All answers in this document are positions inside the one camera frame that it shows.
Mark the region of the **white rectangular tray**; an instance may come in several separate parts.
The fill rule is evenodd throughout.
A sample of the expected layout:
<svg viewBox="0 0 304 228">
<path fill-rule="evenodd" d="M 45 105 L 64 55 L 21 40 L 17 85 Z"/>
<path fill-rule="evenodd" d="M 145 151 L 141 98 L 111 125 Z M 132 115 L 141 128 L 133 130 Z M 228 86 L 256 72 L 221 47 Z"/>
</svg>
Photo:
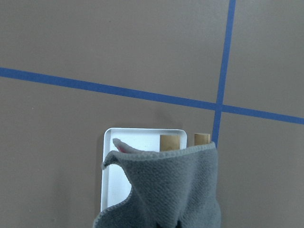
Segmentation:
<svg viewBox="0 0 304 228">
<path fill-rule="evenodd" d="M 180 136 L 178 150 L 160 151 L 160 135 Z M 105 132 L 102 162 L 101 212 L 134 202 L 155 213 L 173 198 L 173 179 L 187 148 L 187 134 L 179 129 L 111 128 Z"/>
</svg>

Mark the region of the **grey cleaning cloth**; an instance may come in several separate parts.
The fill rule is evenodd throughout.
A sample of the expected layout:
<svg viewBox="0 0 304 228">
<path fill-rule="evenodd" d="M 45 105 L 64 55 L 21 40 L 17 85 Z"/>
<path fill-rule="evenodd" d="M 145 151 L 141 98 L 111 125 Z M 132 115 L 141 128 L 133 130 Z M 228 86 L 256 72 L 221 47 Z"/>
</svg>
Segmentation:
<svg viewBox="0 0 304 228">
<path fill-rule="evenodd" d="M 119 139 L 102 167 L 120 166 L 128 197 L 104 209 L 95 228 L 218 228 L 218 152 L 214 143 L 167 152 L 140 151 Z"/>
</svg>

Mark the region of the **wooden chopstick beside tray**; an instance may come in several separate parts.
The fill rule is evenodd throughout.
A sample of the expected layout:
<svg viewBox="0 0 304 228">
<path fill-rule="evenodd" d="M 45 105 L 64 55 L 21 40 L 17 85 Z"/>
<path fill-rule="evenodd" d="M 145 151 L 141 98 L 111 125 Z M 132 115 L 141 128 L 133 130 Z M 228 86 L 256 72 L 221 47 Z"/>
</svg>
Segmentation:
<svg viewBox="0 0 304 228">
<path fill-rule="evenodd" d="M 211 135 L 209 133 L 195 133 L 194 145 L 205 145 L 211 142 Z"/>
</svg>

